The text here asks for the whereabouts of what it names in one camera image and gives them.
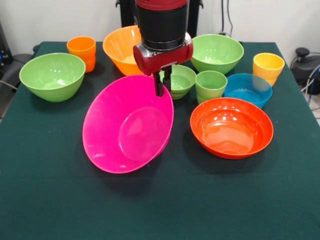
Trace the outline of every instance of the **cup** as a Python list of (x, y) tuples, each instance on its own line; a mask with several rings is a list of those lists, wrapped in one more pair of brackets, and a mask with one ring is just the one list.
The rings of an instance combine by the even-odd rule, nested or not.
[(66, 44), (70, 54), (81, 58), (85, 63), (85, 72), (89, 73), (96, 65), (96, 40), (89, 36), (77, 36)]
[(198, 104), (209, 99), (221, 98), (228, 80), (218, 71), (202, 71), (195, 78), (196, 100)]
[(263, 78), (272, 87), (284, 66), (285, 61), (282, 57), (269, 52), (259, 53), (253, 58), (253, 75)]

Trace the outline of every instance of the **yellow cup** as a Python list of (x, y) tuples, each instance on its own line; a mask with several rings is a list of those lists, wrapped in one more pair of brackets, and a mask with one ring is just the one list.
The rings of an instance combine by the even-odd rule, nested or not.
[(278, 55), (263, 52), (253, 58), (253, 75), (266, 80), (273, 86), (284, 69), (285, 61)]

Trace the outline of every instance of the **magenta bowl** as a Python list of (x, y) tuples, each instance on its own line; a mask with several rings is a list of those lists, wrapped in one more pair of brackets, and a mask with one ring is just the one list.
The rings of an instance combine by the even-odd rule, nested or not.
[(173, 100), (166, 88), (158, 97), (152, 77), (125, 76), (103, 89), (89, 107), (82, 129), (84, 150), (99, 169), (129, 173), (165, 149), (173, 122)]

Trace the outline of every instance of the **blue bowl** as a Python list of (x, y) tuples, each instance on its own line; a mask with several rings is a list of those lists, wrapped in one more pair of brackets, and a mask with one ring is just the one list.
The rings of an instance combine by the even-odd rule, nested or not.
[(272, 87), (261, 77), (247, 73), (234, 74), (228, 77), (224, 96), (245, 100), (262, 109), (272, 96)]

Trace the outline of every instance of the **green felt surface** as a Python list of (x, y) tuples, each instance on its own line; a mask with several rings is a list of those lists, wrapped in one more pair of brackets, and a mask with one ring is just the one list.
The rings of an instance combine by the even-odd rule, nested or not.
[[(243, 43), (233, 73), (274, 43)], [(37, 56), (67, 52), (44, 42)], [(87, 158), (82, 125), (95, 96), (122, 77), (97, 43), (97, 64), (65, 102), (23, 85), (0, 124), (1, 240), (317, 240), (320, 238), (320, 128), (286, 66), (264, 107), (274, 138), (261, 153), (225, 160), (194, 138), (193, 87), (174, 101), (164, 152), (127, 174), (100, 171)]]

